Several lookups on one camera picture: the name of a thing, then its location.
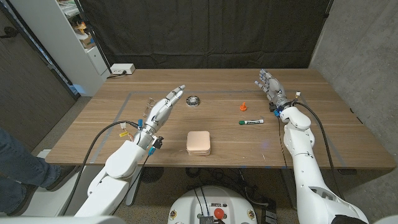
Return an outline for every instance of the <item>small orange toy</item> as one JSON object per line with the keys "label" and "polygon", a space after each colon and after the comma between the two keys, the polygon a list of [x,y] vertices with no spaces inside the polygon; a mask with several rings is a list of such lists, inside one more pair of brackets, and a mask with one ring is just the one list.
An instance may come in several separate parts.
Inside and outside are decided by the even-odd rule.
{"label": "small orange toy", "polygon": [[241,111],[245,111],[247,109],[246,103],[243,102],[243,104],[240,106]]}

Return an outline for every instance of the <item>red button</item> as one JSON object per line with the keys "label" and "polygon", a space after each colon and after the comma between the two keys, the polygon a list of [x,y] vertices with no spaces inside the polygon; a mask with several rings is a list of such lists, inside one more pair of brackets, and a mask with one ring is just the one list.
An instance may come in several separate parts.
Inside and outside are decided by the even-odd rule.
{"label": "red button", "polygon": [[214,210],[214,216],[217,219],[223,219],[224,218],[224,211],[220,208],[216,208],[216,210]]}

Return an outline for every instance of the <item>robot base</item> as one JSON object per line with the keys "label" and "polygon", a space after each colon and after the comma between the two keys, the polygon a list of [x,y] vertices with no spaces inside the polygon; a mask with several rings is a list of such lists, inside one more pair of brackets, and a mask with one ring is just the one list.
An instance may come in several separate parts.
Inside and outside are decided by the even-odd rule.
{"label": "robot base", "polygon": [[[220,208],[224,211],[222,221],[226,224],[255,224],[257,217],[251,204],[240,194],[233,190],[220,186],[203,186],[203,193],[200,188],[195,189],[203,215],[208,216],[205,199],[210,216],[215,217],[215,210]],[[194,190],[190,190],[177,199],[170,209],[169,224],[200,223],[200,204]]]}

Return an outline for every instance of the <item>beige sponge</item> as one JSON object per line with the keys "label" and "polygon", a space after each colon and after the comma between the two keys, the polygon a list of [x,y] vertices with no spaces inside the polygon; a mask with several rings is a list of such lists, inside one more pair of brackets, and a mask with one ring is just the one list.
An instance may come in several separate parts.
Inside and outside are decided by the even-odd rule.
{"label": "beige sponge", "polygon": [[210,133],[208,131],[190,131],[187,137],[187,152],[190,156],[210,154]]}

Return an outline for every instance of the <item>wire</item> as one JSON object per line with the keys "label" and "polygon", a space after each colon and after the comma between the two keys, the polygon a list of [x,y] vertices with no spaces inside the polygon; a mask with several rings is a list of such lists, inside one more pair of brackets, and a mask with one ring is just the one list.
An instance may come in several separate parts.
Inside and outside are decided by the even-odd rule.
{"label": "wire", "polygon": [[206,209],[207,209],[207,216],[210,216],[209,208],[207,207],[207,202],[205,198],[205,193],[203,193],[203,188],[200,186],[201,194],[203,195],[203,199],[205,199]]}
{"label": "wire", "polygon": [[126,128],[123,128],[123,131],[127,132],[127,135],[130,137],[130,141],[133,141],[133,136],[126,130]]}
{"label": "wire", "polygon": [[118,75],[111,75],[108,78],[121,78],[121,76],[125,75],[127,72],[125,70],[123,70],[122,74],[118,74]]}
{"label": "wire", "polygon": [[284,145],[282,144],[282,136],[280,135],[280,119],[279,119],[278,117],[276,117],[276,119],[278,119],[278,124],[279,124],[279,142],[280,142],[280,148],[282,149],[282,155],[284,155],[285,166],[286,166],[286,168],[287,168],[286,157],[285,157],[285,152],[284,152]]}
{"label": "wire", "polygon": [[[141,170],[138,172],[138,175],[137,175],[136,179],[135,179],[135,180],[132,182],[132,184],[130,185],[129,189],[127,190],[127,193],[131,190],[131,187],[136,183],[138,177],[139,177],[140,174],[141,174],[141,171],[144,169],[145,163],[147,163],[147,160],[148,160],[149,156],[150,156],[150,155],[147,156],[147,158],[145,159],[144,163],[142,164]],[[121,202],[120,202],[119,205],[114,209],[112,215],[114,215],[114,214],[116,213],[116,211],[118,210],[118,208],[119,208]]]}
{"label": "wire", "polygon": [[78,174],[78,176],[77,176],[77,179],[76,179],[76,181],[75,181],[75,185],[73,186],[72,192],[70,193],[70,195],[69,195],[69,197],[68,197],[68,200],[67,200],[67,202],[66,202],[66,204],[65,204],[65,205],[66,205],[66,206],[65,206],[65,209],[64,209],[64,211],[62,212],[61,215],[65,215],[65,213],[66,213],[67,210],[68,210],[68,207],[69,207],[69,205],[70,205],[70,202],[72,201],[73,195],[74,195],[75,192],[76,192],[76,188],[77,188],[77,185],[78,185],[78,183],[79,183],[81,174],[83,173],[83,169],[84,169],[84,167],[85,167],[85,165],[86,165],[88,156],[90,155],[90,152],[91,152],[91,150],[93,149],[93,147],[94,147],[94,145],[95,145],[95,142],[98,140],[98,138],[101,136],[101,134],[104,133],[107,129],[109,129],[109,128],[111,128],[111,127],[117,125],[117,124],[121,124],[121,123],[127,123],[127,124],[130,124],[131,126],[133,126],[133,127],[135,127],[135,128],[138,128],[138,124],[136,124],[136,123],[134,123],[134,122],[132,122],[132,121],[117,121],[117,122],[114,122],[114,123],[108,125],[108,126],[105,127],[104,129],[102,129],[102,130],[97,134],[97,136],[95,136],[93,142],[91,143],[90,148],[88,148],[88,151],[87,151],[87,153],[86,153],[85,159],[84,159],[83,162],[81,163],[81,167],[80,167],[80,170],[79,170],[79,174]]}
{"label": "wire", "polygon": [[138,130],[139,130],[139,138],[138,138],[138,142],[141,140],[141,128],[138,128]]}
{"label": "wire", "polygon": [[[189,169],[191,169],[191,168],[186,168],[186,173],[187,174],[191,173],[189,171]],[[244,180],[244,178],[242,178],[242,176],[239,173],[234,171],[234,169],[229,168],[227,170],[230,170],[232,174],[236,175],[236,178],[231,177],[230,175],[226,175],[224,173],[223,169],[220,169],[220,168],[215,168],[215,169],[212,169],[212,168],[200,168],[200,170],[205,170],[205,171],[209,172],[210,175],[212,176],[212,178],[214,178],[215,181],[211,181],[211,180],[207,180],[206,182],[202,181],[202,179],[201,179],[199,174],[202,175],[203,173],[199,172],[199,170],[198,170],[196,172],[197,175],[191,176],[191,178],[198,177],[200,182],[201,182],[201,184],[200,185],[189,185],[187,187],[187,190],[192,190],[192,189],[198,188],[201,185],[220,185],[220,186],[229,188],[229,189],[241,194],[244,198],[248,198],[249,201],[251,201],[252,203],[256,203],[258,206],[266,207],[266,208],[276,208],[275,201],[273,201],[272,199],[267,198],[267,197],[263,196],[262,194],[260,194],[257,191],[258,190],[257,186],[249,185]],[[253,199],[251,199],[252,197],[250,195],[252,195],[252,197],[255,196],[255,195],[258,195],[259,198],[260,198],[260,201],[262,201],[263,203],[255,202]]]}
{"label": "wire", "polygon": [[311,112],[311,114],[312,114],[312,115],[315,117],[315,119],[318,121],[319,127],[320,127],[321,132],[322,132],[323,141],[325,142],[326,153],[328,154],[328,159],[329,159],[329,164],[330,164],[330,168],[331,168],[331,173],[332,173],[332,176],[333,176],[333,180],[335,181],[335,185],[336,185],[336,187],[337,187],[337,192],[338,192],[339,196],[341,197],[341,199],[345,200],[343,194],[341,194],[341,192],[340,192],[340,188],[338,187],[338,184],[337,184],[337,181],[336,181],[335,167],[334,167],[333,161],[332,161],[332,159],[331,159],[331,154],[330,154],[330,150],[329,150],[328,139],[327,139],[327,137],[326,137],[325,130],[323,129],[322,122],[320,121],[320,119],[318,118],[318,116],[315,114],[315,112],[311,110],[311,108],[310,108],[309,106],[307,106],[307,105],[305,105],[305,104],[303,104],[303,103],[300,103],[300,102],[295,102],[294,104],[295,104],[295,105],[298,104],[298,105],[300,105],[300,106],[303,106],[305,109],[307,109],[309,112]]}
{"label": "wire", "polygon": [[200,205],[201,215],[203,215],[203,209],[201,208],[201,203],[200,203],[197,191],[195,189],[193,189],[193,191],[195,192],[195,195],[197,196],[197,199],[198,199],[198,202],[199,202],[199,205]]}
{"label": "wire", "polygon": [[[238,169],[238,171],[239,171],[239,173],[241,174],[242,180],[244,181],[244,177],[243,177],[243,174],[242,174],[241,169]],[[259,203],[259,202],[253,201],[253,200],[249,197],[249,195],[248,195],[248,188],[247,188],[247,187],[244,187],[244,193],[246,194],[246,198],[247,198],[250,202],[252,202],[252,203],[254,203],[254,204],[256,204],[256,205],[264,205],[264,206],[268,206],[268,205],[269,205],[269,203]]]}

